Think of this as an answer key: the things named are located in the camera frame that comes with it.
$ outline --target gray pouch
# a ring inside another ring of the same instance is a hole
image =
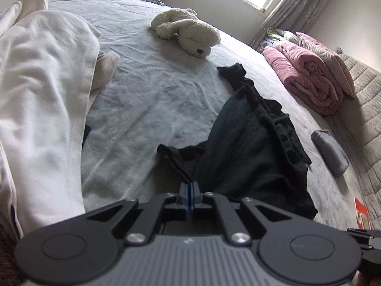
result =
[[[315,143],[333,176],[342,176],[349,166],[349,159],[330,132],[328,130],[316,130],[311,134],[311,140]]]

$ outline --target brown carpet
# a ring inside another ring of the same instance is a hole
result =
[[[0,225],[0,285],[19,286],[22,277],[13,258],[16,243]]]

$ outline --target circular pad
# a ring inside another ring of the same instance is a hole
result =
[[[291,241],[291,251],[305,260],[323,260],[335,250],[333,243],[317,235],[302,235]]]
[[[118,253],[115,238],[101,222],[73,219],[29,233],[16,246],[15,258],[33,282],[78,285],[106,272]]]
[[[302,285],[341,283],[353,277],[361,250],[348,234],[302,218],[268,225],[258,256],[277,275]]]
[[[73,259],[86,249],[86,241],[76,235],[57,235],[42,244],[43,253],[56,260]]]

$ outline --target silver screw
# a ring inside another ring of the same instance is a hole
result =
[[[130,233],[127,236],[127,241],[130,243],[143,243],[145,241],[145,235],[142,233]]]
[[[231,236],[231,239],[235,243],[246,243],[250,240],[250,235],[243,232],[237,232]]]

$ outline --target pink pillow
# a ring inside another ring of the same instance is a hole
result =
[[[312,51],[323,60],[338,81],[342,91],[349,96],[355,97],[355,84],[342,58],[313,37],[301,32],[296,34],[299,36],[299,45],[301,47]]]

